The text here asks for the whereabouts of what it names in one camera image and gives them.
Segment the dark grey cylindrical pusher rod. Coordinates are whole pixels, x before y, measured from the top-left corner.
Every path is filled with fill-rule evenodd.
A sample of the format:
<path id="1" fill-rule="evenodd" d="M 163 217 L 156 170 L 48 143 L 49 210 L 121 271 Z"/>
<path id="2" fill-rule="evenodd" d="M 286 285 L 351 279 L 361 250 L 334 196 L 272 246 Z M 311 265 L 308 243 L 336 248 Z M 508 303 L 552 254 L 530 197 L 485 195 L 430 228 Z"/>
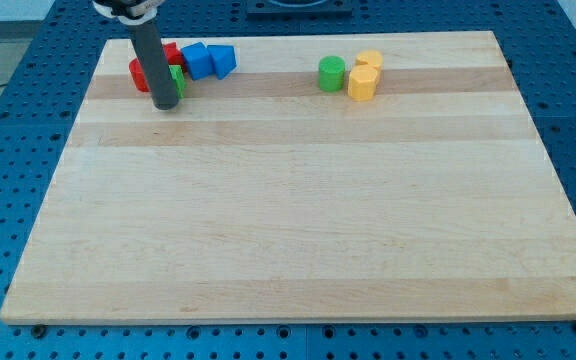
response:
<path id="1" fill-rule="evenodd" d="M 159 110 L 173 109 L 179 97 L 155 21 L 148 20 L 127 29 L 154 106 Z"/>

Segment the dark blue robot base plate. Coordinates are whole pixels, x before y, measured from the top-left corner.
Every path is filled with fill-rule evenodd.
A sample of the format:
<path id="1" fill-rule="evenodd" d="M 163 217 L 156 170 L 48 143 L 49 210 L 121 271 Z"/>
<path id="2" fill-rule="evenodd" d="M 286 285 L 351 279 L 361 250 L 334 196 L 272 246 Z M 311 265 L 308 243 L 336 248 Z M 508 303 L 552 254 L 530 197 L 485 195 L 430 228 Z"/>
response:
<path id="1" fill-rule="evenodd" d="M 271 17 L 348 16 L 352 9 L 353 0 L 249 0 L 246 2 L 246 17 L 258 20 Z"/>

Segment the white and black rod mount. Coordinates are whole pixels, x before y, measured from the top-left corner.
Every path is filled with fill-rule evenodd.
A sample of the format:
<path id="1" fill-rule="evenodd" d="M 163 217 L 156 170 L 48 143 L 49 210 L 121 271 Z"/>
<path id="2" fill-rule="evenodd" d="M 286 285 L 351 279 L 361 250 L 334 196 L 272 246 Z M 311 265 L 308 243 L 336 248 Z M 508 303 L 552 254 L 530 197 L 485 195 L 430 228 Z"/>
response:
<path id="1" fill-rule="evenodd" d="M 164 0 L 93 0 L 94 9 L 109 19 L 124 25 L 142 25 L 153 20 Z"/>

